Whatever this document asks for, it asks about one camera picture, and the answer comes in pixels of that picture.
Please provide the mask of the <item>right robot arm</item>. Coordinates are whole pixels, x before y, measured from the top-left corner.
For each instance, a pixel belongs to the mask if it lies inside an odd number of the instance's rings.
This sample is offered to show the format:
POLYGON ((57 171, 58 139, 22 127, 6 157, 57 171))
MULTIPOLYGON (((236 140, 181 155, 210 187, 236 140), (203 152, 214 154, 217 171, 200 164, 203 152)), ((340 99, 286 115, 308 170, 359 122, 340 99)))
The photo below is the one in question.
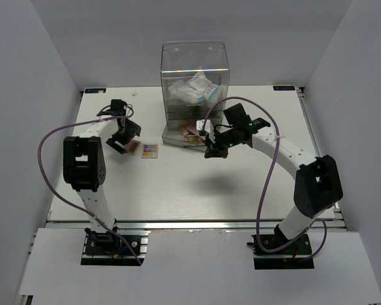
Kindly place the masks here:
POLYGON ((287 171, 295 181, 294 206, 288 215, 274 228, 268 245, 261 239, 257 247, 266 254, 287 254, 307 232, 319 216, 343 197, 337 163, 329 155, 316 156, 299 148, 280 135, 272 116, 267 119, 251 119, 242 104, 224 110, 228 122, 226 131, 213 126, 209 116, 196 123, 197 132, 205 137, 204 157, 226 158, 229 149, 239 144, 265 154, 271 165, 260 195, 256 223, 260 224, 262 207, 267 188, 276 165, 287 171))

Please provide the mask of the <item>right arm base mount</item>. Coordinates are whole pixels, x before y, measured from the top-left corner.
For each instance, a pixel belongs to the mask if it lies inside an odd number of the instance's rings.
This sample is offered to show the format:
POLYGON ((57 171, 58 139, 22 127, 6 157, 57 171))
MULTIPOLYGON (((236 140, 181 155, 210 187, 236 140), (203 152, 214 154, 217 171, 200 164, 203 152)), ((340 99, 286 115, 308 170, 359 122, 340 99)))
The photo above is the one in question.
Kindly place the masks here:
POLYGON ((277 252, 263 251, 255 234, 246 246, 253 252, 255 270, 314 269, 313 258, 308 258, 312 255, 312 247, 307 233, 277 252))

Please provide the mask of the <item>four-pan nude palette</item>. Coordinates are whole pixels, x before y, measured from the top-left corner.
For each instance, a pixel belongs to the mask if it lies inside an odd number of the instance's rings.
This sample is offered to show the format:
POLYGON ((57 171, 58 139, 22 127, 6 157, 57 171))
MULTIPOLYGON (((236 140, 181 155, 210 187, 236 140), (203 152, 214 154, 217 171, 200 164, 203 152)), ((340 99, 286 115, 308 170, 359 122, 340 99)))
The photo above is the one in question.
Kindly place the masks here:
POLYGON ((138 149, 140 148, 141 146, 141 142, 140 141, 137 141, 137 140, 131 140, 129 141, 125 146, 124 146, 124 149, 125 151, 134 156, 136 155, 138 149))

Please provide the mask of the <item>cotton pad bag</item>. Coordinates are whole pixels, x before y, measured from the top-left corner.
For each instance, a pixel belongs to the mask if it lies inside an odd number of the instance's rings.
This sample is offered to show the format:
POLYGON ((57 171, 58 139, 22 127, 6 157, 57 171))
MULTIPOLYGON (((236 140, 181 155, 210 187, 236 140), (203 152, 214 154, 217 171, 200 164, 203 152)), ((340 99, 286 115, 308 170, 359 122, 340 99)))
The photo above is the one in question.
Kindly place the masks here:
POLYGON ((199 104, 204 102, 202 94, 188 86, 182 79, 170 85, 168 91, 173 97, 179 98, 186 104, 199 104))
POLYGON ((188 85, 202 95, 208 107, 223 99, 223 87, 210 81, 203 71, 193 75, 188 81, 188 85))

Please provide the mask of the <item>aluminium table rail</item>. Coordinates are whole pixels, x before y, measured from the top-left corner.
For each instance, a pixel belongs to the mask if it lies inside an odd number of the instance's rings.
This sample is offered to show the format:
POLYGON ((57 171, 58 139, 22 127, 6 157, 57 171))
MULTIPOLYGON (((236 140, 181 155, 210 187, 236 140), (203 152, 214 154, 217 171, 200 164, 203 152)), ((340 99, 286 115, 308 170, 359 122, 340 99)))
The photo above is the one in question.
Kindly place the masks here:
MULTIPOLYGON (((324 220, 328 229, 347 230, 343 220, 324 220)), ((261 229, 273 229, 276 221, 263 221, 260 223, 261 229)), ((45 228, 61 228, 61 229, 84 229, 89 227, 89 222, 84 221, 48 221, 45 228)), ((152 221, 152 222, 117 222, 119 229, 143 229, 143 230, 161 230, 161 229, 255 229, 255 221, 152 221)), ((323 228, 320 222, 315 222, 311 227, 313 229, 323 228)))

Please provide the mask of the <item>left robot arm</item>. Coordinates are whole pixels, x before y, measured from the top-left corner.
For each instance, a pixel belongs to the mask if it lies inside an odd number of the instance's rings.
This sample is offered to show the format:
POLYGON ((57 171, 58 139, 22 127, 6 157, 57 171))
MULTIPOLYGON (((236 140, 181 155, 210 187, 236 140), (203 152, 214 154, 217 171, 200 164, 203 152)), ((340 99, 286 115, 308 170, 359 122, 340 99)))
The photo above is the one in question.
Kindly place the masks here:
POLYGON ((98 113, 99 121, 84 132, 63 140, 63 179, 78 194, 88 211, 90 228, 86 230, 89 246, 106 254, 115 254, 123 246, 116 234, 116 220, 110 212, 103 183, 106 165, 103 145, 119 154, 128 153, 128 145, 140 136, 141 127, 127 118, 132 108, 121 99, 98 113))

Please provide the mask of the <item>blue label sticker right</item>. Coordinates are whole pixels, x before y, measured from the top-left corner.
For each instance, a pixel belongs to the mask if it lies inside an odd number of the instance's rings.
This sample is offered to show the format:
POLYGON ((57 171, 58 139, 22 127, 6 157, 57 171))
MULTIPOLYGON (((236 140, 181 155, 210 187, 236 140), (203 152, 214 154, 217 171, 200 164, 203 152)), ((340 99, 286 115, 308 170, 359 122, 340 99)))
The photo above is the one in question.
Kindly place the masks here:
POLYGON ((273 86, 273 90, 274 91, 295 91, 295 87, 294 86, 288 86, 288 85, 281 85, 281 86, 277 86, 277 85, 274 85, 273 86))

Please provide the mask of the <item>brown eyeshadow palette long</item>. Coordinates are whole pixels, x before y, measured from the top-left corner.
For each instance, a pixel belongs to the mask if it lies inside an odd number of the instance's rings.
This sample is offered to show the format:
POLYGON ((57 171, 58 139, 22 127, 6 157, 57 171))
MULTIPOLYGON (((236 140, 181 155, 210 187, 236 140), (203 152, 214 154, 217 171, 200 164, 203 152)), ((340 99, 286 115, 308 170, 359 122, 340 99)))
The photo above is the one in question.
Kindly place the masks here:
POLYGON ((186 142, 188 144, 204 145, 205 138, 199 137, 197 135, 185 135, 184 136, 184 142, 186 142))

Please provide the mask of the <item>blue label sticker left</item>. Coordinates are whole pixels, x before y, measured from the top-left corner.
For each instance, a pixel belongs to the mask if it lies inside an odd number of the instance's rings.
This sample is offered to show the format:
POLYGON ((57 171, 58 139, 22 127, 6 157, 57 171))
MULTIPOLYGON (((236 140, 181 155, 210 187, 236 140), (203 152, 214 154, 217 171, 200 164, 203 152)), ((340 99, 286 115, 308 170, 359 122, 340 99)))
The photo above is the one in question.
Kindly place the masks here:
POLYGON ((99 93, 105 93, 105 88, 86 88, 84 90, 84 94, 99 94, 99 93))

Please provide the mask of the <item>round-pan orange palette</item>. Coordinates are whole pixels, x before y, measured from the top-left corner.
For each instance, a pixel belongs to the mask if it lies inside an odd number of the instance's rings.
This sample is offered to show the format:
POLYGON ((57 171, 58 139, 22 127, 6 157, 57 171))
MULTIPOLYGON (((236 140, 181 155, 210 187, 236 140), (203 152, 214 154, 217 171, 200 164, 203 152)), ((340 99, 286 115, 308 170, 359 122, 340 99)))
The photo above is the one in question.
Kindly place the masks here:
POLYGON ((179 130, 182 132, 183 136, 192 135, 192 132, 190 131, 190 128, 191 128, 190 122, 186 121, 186 122, 180 123, 178 127, 179 127, 179 130))

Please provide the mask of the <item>pink blush palette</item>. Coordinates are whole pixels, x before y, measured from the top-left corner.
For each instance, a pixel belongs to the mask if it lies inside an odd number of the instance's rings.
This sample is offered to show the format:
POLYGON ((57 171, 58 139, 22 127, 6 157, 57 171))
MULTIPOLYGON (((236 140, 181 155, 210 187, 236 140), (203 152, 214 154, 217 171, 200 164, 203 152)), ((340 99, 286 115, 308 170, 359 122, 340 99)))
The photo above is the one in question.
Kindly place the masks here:
POLYGON ((196 136, 202 140, 204 140, 206 137, 203 136, 203 135, 200 135, 199 134, 199 131, 197 130, 196 128, 196 123, 195 122, 190 122, 187 126, 186 126, 186 130, 188 131, 188 134, 189 135, 193 135, 193 136, 196 136))

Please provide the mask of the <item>blue label sticker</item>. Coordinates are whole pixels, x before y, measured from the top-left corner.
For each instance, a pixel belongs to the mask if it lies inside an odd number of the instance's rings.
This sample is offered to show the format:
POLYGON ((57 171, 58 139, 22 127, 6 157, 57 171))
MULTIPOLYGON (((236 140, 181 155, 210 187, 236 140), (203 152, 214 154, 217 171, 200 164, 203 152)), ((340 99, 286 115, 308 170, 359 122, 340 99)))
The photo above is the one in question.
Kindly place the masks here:
POLYGON ((281 86, 277 86, 277 85, 274 85, 273 86, 273 90, 274 91, 295 91, 295 87, 294 86, 288 86, 288 85, 281 85, 281 86))
POLYGON ((105 93, 105 88, 86 88, 84 90, 84 94, 99 94, 99 93, 105 93))

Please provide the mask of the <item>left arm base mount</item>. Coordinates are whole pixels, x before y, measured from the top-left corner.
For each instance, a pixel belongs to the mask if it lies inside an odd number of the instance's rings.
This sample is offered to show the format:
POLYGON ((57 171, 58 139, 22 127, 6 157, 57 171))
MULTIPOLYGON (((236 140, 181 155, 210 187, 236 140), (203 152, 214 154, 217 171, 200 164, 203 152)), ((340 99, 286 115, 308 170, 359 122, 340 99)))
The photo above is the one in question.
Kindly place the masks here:
POLYGON ((117 236, 109 232, 97 233, 90 228, 84 231, 82 266, 140 266, 128 246, 117 236))

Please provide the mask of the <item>clear acrylic drawer organizer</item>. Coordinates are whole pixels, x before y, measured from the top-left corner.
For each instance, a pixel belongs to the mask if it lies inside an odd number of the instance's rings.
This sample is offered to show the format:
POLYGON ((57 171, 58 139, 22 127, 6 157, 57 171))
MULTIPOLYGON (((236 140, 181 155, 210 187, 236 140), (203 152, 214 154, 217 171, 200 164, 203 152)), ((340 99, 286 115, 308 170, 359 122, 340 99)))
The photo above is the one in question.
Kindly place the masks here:
POLYGON ((230 81, 229 61, 221 41, 168 41, 161 51, 161 87, 166 126, 164 144, 204 151, 196 122, 209 112, 214 125, 223 121, 230 81))

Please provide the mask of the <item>glitter nine-pan palette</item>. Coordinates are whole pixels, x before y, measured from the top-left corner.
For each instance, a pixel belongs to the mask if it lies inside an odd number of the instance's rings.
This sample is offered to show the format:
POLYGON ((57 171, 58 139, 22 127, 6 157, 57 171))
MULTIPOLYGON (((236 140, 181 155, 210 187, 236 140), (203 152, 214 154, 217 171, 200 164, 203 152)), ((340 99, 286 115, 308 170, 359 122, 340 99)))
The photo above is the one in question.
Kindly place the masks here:
POLYGON ((158 158, 159 144, 143 144, 142 159, 158 158))

